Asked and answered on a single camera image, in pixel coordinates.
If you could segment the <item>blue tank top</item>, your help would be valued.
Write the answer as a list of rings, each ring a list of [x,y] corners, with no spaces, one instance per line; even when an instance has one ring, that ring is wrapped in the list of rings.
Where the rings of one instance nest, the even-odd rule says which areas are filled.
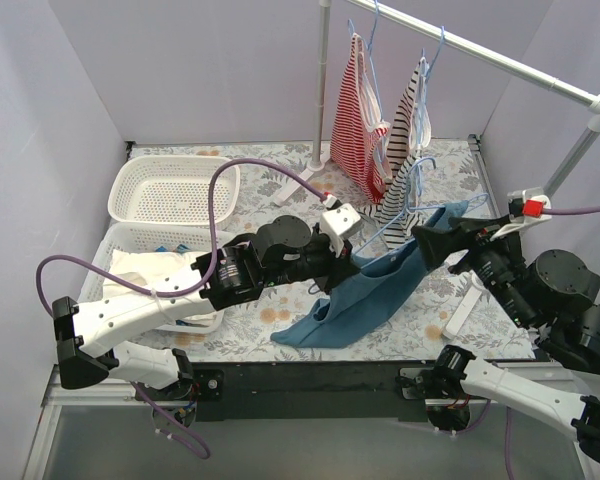
[[[353,256],[360,271],[270,340],[294,348],[340,349],[386,323],[429,273],[416,240],[375,259]]]

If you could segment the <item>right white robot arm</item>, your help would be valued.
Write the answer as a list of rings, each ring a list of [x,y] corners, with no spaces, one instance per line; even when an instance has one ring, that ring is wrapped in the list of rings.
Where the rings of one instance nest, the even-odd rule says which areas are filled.
[[[428,269],[458,251],[452,274],[474,272],[518,328],[536,329],[536,346],[589,389],[569,393],[537,384],[455,345],[443,348],[426,378],[444,397],[460,393],[494,400],[576,442],[600,463],[600,276],[576,255],[543,252],[532,263],[504,217],[453,218],[451,228],[420,226],[413,236]]]

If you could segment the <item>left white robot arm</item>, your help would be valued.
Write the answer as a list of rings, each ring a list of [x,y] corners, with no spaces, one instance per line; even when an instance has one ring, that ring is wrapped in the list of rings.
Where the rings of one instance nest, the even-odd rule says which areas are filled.
[[[313,280],[330,292],[358,271],[349,239],[361,225],[360,217],[344,208],[323,213],[314,227],[284,215],[214,247],[145,294],[88,303],[69,297],[54,301],[62,387],[82,389],[112,377],[161,390],[173,400],[185,398],[193,386],[187,354],[138,345],[132,337],[169,320],[255,301],[269,287]]]

